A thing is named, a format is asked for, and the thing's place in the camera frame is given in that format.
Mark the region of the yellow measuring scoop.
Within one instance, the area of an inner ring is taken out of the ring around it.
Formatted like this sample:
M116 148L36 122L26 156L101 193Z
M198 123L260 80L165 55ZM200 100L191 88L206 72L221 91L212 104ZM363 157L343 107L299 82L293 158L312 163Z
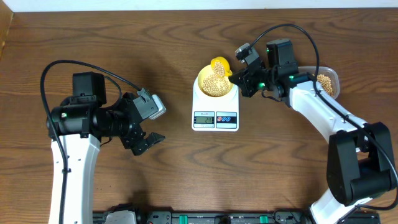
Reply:
M216 57L211 60L211 69L219 77L229 77L233 73L228 61L224 57Z

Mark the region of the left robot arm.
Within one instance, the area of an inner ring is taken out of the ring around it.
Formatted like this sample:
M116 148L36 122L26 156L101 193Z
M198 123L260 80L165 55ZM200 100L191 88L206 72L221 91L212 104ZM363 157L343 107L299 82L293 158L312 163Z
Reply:
M145 133L140 123L154 120L166 109L145 89L125 93L109 107L104 94L77 91L48 111L52 139L53 187L50 223L92 223L96 160L103 137L117 137L135 156L165 139Z

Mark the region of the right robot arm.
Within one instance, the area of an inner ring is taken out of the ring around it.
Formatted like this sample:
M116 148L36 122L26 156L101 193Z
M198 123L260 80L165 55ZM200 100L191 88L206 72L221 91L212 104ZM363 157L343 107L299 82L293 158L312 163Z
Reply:
M229 80L245 97L271 91L275 101L302 114L328 143L328 190L311 207L302 223L344 223L368 202L397 188L391 135L381 123L369 124L344 109L315 78L299 68L289 39L267 43L265 65L249 43L235 51L246 68Z

